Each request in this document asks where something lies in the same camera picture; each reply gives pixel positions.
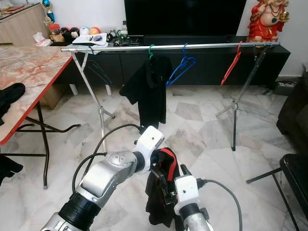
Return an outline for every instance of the clothes rack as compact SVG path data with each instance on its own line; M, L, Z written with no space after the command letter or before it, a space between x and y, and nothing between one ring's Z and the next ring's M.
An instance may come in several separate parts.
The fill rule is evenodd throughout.
M191 45L164 45L164 46L151 46L151 50L182 50L185 46L185 49L213 49L213 48L236 48L239 46L240 43L217 43L217 44L191 44ZM237 99L235 101L232 102L232 104L228 107L226 107L225 109L223 109L222 111L218 112L216 114L216 116L219 116L225 112L227 112L228 110L232 109L233 110L233 142L232 142L232 150L235 151L235 146L236 146L236 122L237 122L237 118L236 118L236 113L237 110L239 109L238 107L238 103L241 100L242 96L244 95L245 91L247 90L249 84L251 83L252 79L254 78L257 70L259 69L261 63L263 62L265 56L266 56L266 51L268 48L270 47L275 47L275 46L279 46L280 43L279 42L249 42L249 43L242 43L241 44L241 48L243 47L252 47L254 49L254 59L255 59L255 65L252 68L246 82L244 83L241 92L239 94L239 96L237 97ZM257 47L261 48L261 52L260 55L257 55ZM89 89L89 92L93 98L93 100L95 101L95 103L97 104L98 110L99 110L99 115L100 115L100 119L101 119L101 126L102 126L102 136L104 136L104 121L103 121L103 114L107 114L109 116L111 116L112 118L115 118L115 116L111 113L109 113L108 111L106 111L104 109L104 107L100 104L100 102L98 101L90 83L88 82L87 77L85 76L83 70L86 66L87 63L87 59L88 59L88 54L89 53L94 53L95 51L98 52L115 52L115 51L142 51L142 50L148 50L150 48L150 46L134 46L134 47L108 47L108 48L100 48L100 47L93 47L93 48L85 48L85 47L64 47L61 48L62 52L71 52L73 59L77 65L78 70L81 73L81 76L86 84L86 86ZM85 52L85 57L82 63L82 66L80 66L77 58L76 58L76 52ZM104 152L107 151L106 149L106 143L105 141L103 142L103 149Z

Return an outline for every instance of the television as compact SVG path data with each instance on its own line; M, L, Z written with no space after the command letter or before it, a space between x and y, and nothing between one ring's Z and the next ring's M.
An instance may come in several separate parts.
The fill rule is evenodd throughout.
M129 35L235 35L246 0L125 0Z

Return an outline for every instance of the black cloth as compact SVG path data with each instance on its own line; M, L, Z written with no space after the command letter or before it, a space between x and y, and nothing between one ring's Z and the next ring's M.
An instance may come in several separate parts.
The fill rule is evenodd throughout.
M14 173L20 172L23 166L0 154L0 186L5 177L12 177Z
M169 58L147 60L120 90L131 104L138 102L140 125L147 128L166 123L166 82L172 74Z
M158 163L155 168L165 175L168 192L174 192L174 179L180 176L175 154L171 149L163 148L156 150L153 155L158 155ZM152 172L148 177L145 192L149 196L145 209L146 212L150 213L149 222L152 225L164 224L170 228L171 222L174 219L176 230L183 231L184 226L181 217L175 214L174 204L165 204L159 179Z
M14 83L0 90L0 126L4 124L2 120L3 115L8 112L11 104L25 93L25 90L26 88L22 83Z

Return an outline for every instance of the red strap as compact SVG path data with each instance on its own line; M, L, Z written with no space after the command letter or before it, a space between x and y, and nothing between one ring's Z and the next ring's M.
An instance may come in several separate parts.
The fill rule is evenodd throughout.
M169 149L167 149L167 148L162 148L160 151L168 154L171 157L173 157L173 162L172 162L172 164L171 164L171 166L169 168L169 173L168 173L168 177L167 177L168 181L172 181L173 180L174 170L175 170L175 167L177 166L177 159L176 159L174 153L172 151L170 151Z
M242 52L240 51L240 47L241 47L242 43L243 42L241 41L239 46L237 47L237 54L236 54L236 56L235 56L235 58L233 60L233 63L231 64L231 66L227 70L227 73L225 74L223 80L221 81L221 84L220 84L221 86L225 84L225 82L226 82L227 78L229 77L231 71L233 70L233 68L235 67L235 65L237 64L237 62L239 61L239 59L241 57Z

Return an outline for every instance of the sofa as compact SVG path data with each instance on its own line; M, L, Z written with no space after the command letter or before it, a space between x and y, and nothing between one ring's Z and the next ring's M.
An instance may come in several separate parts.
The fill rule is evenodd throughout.
M284 103L277 127L282 134L290 136L300 153L308 154L308 72Z

